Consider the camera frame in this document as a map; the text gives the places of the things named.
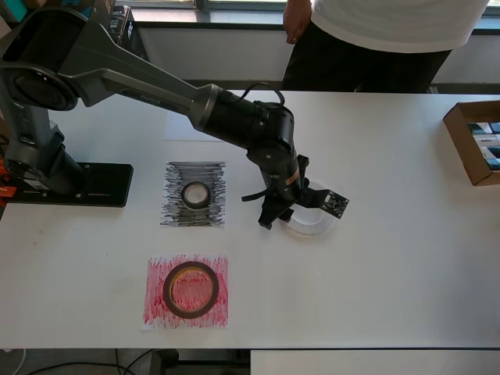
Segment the black pants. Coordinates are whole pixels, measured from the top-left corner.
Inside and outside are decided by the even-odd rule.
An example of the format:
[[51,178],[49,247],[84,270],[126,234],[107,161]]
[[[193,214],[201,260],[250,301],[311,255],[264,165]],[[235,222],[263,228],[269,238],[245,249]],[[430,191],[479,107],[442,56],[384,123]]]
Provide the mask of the black pants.
[[381,52],[310,23],[291,54],[283,90],[423,93],[451,51]]

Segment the paper sheet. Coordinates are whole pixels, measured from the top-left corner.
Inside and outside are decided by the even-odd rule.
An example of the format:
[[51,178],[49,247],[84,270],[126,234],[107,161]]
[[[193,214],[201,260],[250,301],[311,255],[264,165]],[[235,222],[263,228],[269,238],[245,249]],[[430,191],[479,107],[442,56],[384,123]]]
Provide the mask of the paper sheet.
[[[163,301],[163,284],[166,276],[176,266],[187,261],[202,262],[212,268],[219,282],[216,304],[203,316],[183,319],[173,315]],[[171,255],[150,258],[143,315],[143,329],[154,330],[180,327],[227,327],[229,317],[229,293],[227,290],[226,255]]]
[[220,139],[195,130],[186,116],[171,111],[166,114],[166,126],[163,140],[222,142]]
[[[162,227],[223,227],[226,221],[226,163],[168,162],[163,183]],[[189,209],[182,190],[190,182],[202,182],[210,190],[209,206]]]

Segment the wall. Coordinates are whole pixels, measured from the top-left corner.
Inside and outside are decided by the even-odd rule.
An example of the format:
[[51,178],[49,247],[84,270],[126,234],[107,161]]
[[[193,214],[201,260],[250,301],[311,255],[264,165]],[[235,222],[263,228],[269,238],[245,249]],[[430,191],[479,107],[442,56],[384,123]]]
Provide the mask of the wall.
[[[186,80],[281,80],[292,46],[283,31],[141,29],[152,63]],[[500,36],[472,36],[437,83],[500,84]]]

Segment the black mount plate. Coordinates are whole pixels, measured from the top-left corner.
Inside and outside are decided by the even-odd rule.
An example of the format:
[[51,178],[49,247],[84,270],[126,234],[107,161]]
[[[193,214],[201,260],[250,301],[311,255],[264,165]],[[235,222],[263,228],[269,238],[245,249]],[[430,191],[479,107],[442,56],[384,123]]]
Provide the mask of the black mount plate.
[[59,195],[50,191],[20,190],[12,203],[33,203],[38,205],[90,205],[99,207],[124,207],[134,168],[130,164],[104,164],[100,162],[79,162],[85,173],[85,186],[75,195]]

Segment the white table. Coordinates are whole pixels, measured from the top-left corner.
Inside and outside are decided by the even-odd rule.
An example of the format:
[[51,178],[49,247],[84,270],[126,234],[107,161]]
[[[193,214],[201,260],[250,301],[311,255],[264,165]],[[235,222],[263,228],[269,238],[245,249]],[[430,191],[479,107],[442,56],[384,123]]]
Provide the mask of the white table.
[[[163,141],[162,109],[51,113],[75,160],[134,178],[124,209],[8,205],[0,348],[500,347],[500,186],[470,184],[441,122],[489,97],[285,96],[308,176],[351,199],[324,236],[261,228],[261,202],[240,200],[263,188],[245,152]],[[168,160],[228,161],[225,230],[159,226]],[[148,258],[178,253],[228,254],[228,328],[141,330]]]

